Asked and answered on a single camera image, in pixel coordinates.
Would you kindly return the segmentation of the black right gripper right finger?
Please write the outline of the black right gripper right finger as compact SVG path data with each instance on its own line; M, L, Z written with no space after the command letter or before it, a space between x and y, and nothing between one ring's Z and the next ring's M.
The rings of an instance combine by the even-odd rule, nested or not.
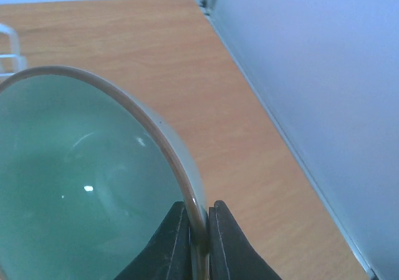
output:
M280 279L251 246L225 202L209 208L210 279Z

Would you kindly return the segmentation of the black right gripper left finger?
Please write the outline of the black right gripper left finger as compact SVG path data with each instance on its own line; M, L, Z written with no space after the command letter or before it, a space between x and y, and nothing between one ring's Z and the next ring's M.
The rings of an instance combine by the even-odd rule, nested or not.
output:
M190 222L182 201L167 212L143 251L117 279L190 279Z

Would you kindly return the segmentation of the celadon green ceramic bowl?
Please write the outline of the celadon green ceramic bowl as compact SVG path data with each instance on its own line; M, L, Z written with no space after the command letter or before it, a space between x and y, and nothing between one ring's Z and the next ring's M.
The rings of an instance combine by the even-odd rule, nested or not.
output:
M190 222L190 279L206 279L201 177L157 113L73 67L1 83L2 279L116 279L177 201Z

